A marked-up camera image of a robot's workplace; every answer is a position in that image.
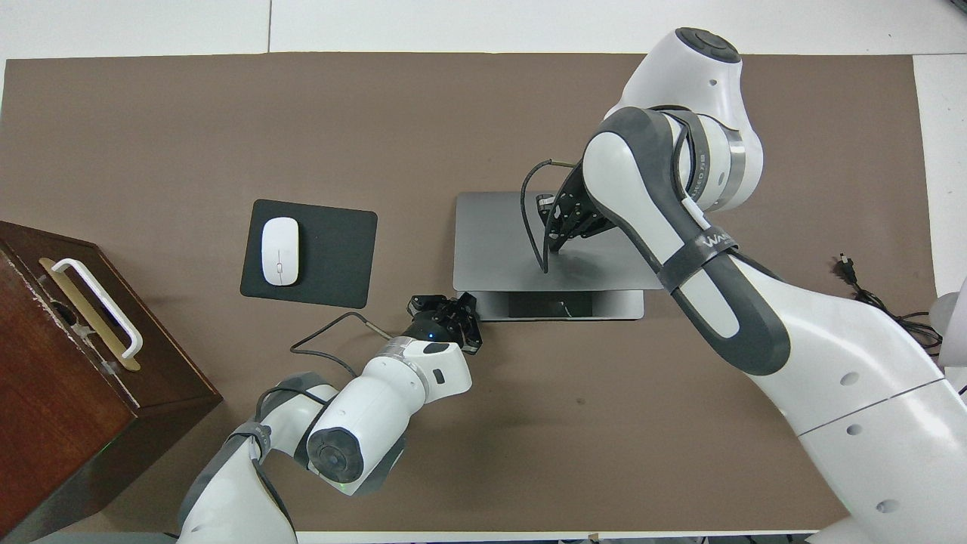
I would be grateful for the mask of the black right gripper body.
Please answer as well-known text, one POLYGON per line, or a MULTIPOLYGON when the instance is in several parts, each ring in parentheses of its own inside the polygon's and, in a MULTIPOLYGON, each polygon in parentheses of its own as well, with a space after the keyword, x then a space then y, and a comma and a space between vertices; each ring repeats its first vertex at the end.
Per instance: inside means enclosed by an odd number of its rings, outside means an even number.
POLYGON ((578 162, 565 179, 559 195, 559 206, 562 212, 561 223, 583 224, 585 230, 580 236, 595 236, 616 227, 591 199, 585 186, 583 162, 578 162))

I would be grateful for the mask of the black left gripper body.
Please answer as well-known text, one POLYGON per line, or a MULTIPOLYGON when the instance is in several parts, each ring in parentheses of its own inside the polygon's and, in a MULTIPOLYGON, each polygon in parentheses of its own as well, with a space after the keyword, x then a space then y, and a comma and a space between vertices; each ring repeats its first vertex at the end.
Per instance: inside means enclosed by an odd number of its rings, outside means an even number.
POLYGON ((462 344, 462 331, 452 318, 435 320, 435 314, 415 314, 404 336, 433 343, 462 344))

